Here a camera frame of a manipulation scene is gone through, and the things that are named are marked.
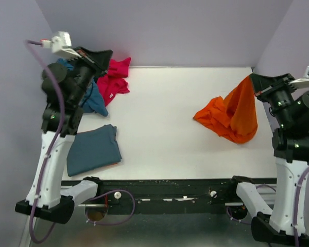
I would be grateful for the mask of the orange t shirt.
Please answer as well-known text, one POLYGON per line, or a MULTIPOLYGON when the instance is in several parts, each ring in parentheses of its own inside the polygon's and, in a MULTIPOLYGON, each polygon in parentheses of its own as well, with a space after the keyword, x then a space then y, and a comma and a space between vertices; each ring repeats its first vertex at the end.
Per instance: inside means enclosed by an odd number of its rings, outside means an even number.
POLYGON ((258 130, 254 90, 250 76, 225 98, 212 98, 193 120, 236 144, 252 140, 258 130))

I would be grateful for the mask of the grey blue t shirt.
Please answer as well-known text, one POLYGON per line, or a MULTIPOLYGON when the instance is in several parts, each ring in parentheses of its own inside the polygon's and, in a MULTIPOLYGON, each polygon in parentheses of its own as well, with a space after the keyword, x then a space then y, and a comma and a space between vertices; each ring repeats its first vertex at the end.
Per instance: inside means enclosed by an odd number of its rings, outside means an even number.
POLYGON ((68 176, 119 163, 122 156, 116 134, 117 127, 113 125, 78 133, 67 155, 68 176))

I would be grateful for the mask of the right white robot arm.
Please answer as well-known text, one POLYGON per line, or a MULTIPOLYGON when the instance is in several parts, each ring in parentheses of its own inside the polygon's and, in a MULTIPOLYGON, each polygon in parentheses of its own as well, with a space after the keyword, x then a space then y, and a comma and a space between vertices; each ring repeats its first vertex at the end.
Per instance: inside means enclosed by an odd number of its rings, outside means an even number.
POLYGON ((246 177, 235 177, 227 197, 242 200, 252 217, 254 240, 289 246, 309 246, 304 224, 304 199, 309 173, 309 66, 304 76, 252 74, 254 94, 270 104, 279 126, 272 146, 277 166, 276 196, 270 207, 246 177))

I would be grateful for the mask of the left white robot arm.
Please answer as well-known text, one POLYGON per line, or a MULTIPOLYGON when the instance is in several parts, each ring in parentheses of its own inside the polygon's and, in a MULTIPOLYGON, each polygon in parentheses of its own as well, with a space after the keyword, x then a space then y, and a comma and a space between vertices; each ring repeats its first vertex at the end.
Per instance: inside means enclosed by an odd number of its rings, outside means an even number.
POLYGON ((104 191, 100 179, 86 177, 73 187, 61 188, 62 176, 70 148, 80 125, 83 109, 79 105, 95 77, 108 72, 112 50, 90 51, 74 48, 76 56, 69 58, 73 70, 60 63, 44 66, 42 90, 47 105, 42 115, 42 149, 31 189, 25 199, 16 203, 15 211, 66 224, 74 208, 90 200, 99 203, 104 191))

